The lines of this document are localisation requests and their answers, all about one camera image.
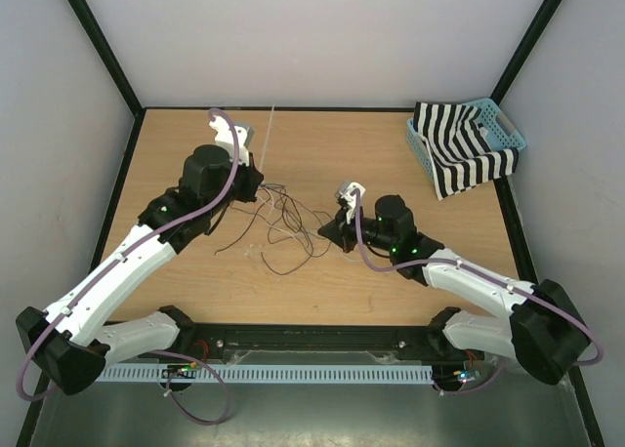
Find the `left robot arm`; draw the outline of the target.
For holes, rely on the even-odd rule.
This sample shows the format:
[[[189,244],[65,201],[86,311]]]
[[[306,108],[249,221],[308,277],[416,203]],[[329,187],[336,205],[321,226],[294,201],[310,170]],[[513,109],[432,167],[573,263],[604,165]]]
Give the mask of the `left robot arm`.
[[[142,319],[108,326],[111,314],[153,272],[200,235],[210,235],[234,201],[255,201],[263,182],[253,155],[226,142],[197,147],[179,183],[151,200],[122,243],[77,286],[16,318],[30,361],[67,395],[90,386],[105,368],[166,349],[191,352],[194,324],[172,305]]]

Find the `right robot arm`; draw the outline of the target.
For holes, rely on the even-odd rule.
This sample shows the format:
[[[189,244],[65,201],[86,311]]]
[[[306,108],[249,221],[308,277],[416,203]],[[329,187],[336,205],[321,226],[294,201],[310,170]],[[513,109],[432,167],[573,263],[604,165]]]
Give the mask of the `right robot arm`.
[[[554,386],[578,364],[590,332],[565,289],[503,276],[462,258],[421,232],[398,195],[379,198],[366,218],[359,193],[343,193],[333,220],[318,233],[348,253],[368,248],[388,253],[390,269],[406,279],[459,296],[486,316],[452,309],[427,335],[429,351],[447,358],[476,349],[514,360],[537,381]]]

